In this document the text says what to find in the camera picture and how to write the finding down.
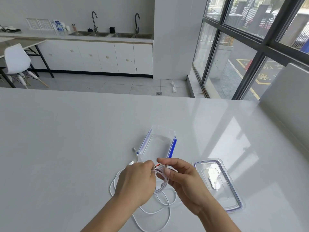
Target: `black faucet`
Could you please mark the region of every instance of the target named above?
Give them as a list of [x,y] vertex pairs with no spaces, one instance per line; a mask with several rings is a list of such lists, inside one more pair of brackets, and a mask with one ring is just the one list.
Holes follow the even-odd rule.
[[135,14],[135,34],[138,34],[139,33],[139,27],[137,27],[136,16],[138,16],[138,19],[140,19],[140,17],[139,17],[138,13]]
[[[93,13],[95,14],[95,16],[96,16],[97,18],[98,18],[98,16],[96,15],[96,12],[94,12],[94,11],[93,11],[92,14],[91,14],[91,15],[92,15],[93,24],[94,24],[94,26],[95,26],[95,19],[94,19],[94,17],[93,17]],[[98,31],[97,29],[98,29],[98,27],[95,26],[94,31],[97,32],[97,31]]]

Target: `stainless steel sink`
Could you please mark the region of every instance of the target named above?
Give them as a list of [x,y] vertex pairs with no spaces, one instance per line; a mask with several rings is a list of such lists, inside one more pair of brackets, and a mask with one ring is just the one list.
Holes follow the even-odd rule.
[[76,31],[69,34],[69,36],[89,36],[91,33],[92,32]]
[[112,37],[125,37],[125,38],[132,38],[135,34],[134,33],[115,33]]
[[108,36],[109,34],[108,32],[93,32],[89,36]]
[[135,34],[133,38],[152,39],[152,34]]

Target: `tile floor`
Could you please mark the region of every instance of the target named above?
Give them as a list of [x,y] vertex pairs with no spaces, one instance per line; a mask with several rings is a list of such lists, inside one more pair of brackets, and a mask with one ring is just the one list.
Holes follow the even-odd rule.
[[[40,79],[49,85],[45,87],[39,81],[30,79],[29,89],[49,89],[61,91],[156,95],[162,92],[162,96],[190,97],[187,81],[173,80],[177,92],[172,93],[172,80],[122,77],[122,76],[98,76],[80,74],[54,73],[51,78],[48,73],[39,73]],[[24,88],[19,82],[15,82],[17,88]],[[0,87],[9,87],[6,82],[0,81]]]

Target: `hand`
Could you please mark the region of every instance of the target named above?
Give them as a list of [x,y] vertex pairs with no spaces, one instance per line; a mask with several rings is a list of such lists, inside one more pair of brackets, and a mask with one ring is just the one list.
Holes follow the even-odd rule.
[[178,158],[158,158],[157,162],[172,166],[178,172],[165,168],[169,184],[175,189],[183,204],[195,215],[203,209],[206,200],[212,198],[196,169],[188,162]]
[[119,176],[113,197],[122,199],[133,211],[145,204],[156,187],[155,173],[151,172],[153,166],[151,160],[128,165]]

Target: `left hand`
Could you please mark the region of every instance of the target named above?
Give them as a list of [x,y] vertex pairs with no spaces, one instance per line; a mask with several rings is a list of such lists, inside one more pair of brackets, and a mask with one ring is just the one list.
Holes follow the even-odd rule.
[[151,160],[128,165],[119,176],[113,197],[121,199],[134,210],[145,204],[156,187],[155,173],[151,172],[153,166]]

